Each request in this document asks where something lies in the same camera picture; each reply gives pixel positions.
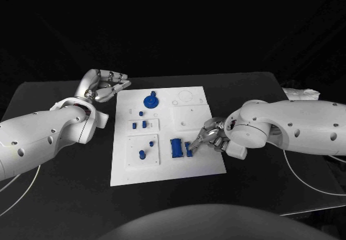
blue object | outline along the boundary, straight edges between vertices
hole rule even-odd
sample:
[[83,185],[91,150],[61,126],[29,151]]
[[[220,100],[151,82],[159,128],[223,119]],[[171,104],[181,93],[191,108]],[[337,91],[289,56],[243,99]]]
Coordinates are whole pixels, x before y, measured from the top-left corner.
[[139,151],[139,158],[143,160],[146,158],[146,153],[143,150]]
[[181,158],[184,156],[182,139],[181,138],[172,139],[171,145],[172,145],[172,157]]
[[159,99],[158,99],[158,94],[156,94],[156,91],[152,91],[152,94],[151,94],[151,96],[148,96],[146,98],[145,98],[145,106],[146,106],[146,108],[149,108],[149,109],[153,109],[153,108],[156,108],[158,107],[158,105],[159,105]]
[[187,156],[188,156],[188,157],[192,157],[192,156],[194,156],[194,152],[192,152],[192,150],[189,150],[189,145],[191,145],[191,142],[188,141],[188,142],[185,143]]

blue rectangular block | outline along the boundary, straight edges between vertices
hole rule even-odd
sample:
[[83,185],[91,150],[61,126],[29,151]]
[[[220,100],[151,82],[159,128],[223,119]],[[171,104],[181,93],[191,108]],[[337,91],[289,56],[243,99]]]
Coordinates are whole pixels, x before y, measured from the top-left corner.
[[194,156],[194,151],[189,150],[189,145],[191,145],[191,142],[189,142],[189,141],[185,142],[187,156],[188,156],[188,157],[192,157],[192,156]]
[[182,139],[181,138],[172,139],[171,146],[172,146],[172,157],[181,158],[184,156]]

cable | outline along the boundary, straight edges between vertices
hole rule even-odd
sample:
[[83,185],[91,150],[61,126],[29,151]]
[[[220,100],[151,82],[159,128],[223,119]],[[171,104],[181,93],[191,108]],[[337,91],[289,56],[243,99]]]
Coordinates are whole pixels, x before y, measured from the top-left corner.
[[335,156],[331,156],[331,155],[328,155],[329,157],[332,157],[334,159],[337,159],[338,161],[341,161],[341,162],[344,162],[344,163],[346,163],[346,161],[345,160],[342,160],[341,158],[338,158],[338,157],[335,157]]
[[293,168],[292,168],[292,165],[290,165],[289,159],[288,159],[288,152],[286,152],[286,150],[283,150],[283,154],[285,154],[285,158],[286,158],[286,161],[288,161],[288,164],[289,164],[289,167],[290,167],[290,170],[292,170],[293,174],[296,175],[298,179],[299,179],[313,190],[319,191],[319,192],[324,193],[324,194],[329,194],[329,195],[335,195],[335,196],[346,196],[346,194],[331,193],[331,192],[322,191],[322,190],[319,190],[318,188],[315,188],[313,186],[311,186],[311,185],[302,180],[302,178],[299,177],[299,175],[296,174],[296,172],[295,172],[295,170],[293,170]]
[[6,184],[6,186],[0,189],[0,192],[11,186],[11,184],[15,182],[15,180],[19,178],[21,174],[11,180],[11,182]]
[[27,189],[22,197],[18,199],[18,201],[14,203],[14,205],[8,208],[8,210],[0,214],[0,217],[2,217],[2,216],[6,214],[6,212],[15,207],[15,205],[19,203],[21,199],[22,199],[24,196],[27,195],[27,193],[28,193],[28,191],[29,191],[29,189],[31,189],[31,187],[32,187],[32,185],[34,185],[34,183],[35,183],[35,179],[37,179],[37,177],[38,177],[41,167],[42,167],[42,166],[40,165],[40,166],[38,166],[38,171],[37,171],[37,174],[35,174],[35,177],[34,177],[34,180],[32,180],[32,182],[31,182],[31,186],[29,186],[29,188]]

white cloth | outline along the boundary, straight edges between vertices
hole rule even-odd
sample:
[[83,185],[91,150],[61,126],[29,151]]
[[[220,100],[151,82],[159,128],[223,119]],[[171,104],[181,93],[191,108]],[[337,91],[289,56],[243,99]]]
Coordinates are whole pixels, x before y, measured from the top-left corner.
[[321,93],[313,89],[285,88],[283,91],[290,100],[319,100]]

blue knob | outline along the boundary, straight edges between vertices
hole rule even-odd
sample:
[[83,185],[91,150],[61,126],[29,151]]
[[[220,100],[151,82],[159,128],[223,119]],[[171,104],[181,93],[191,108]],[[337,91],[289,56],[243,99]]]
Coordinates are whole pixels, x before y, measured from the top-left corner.
[[143,150],[139,151],[139,158],[143,160],[146,158],[146,153]]
[[159,99],[158,99],[156,91],[152,91],[152,94],[151,94],[151,96],[148,96],[148,97],[145,98],[143,103],[145,103],[146,108],[149,108],[149,109],[153,109],[153,108],[158,107],[158,105],[159,105]]

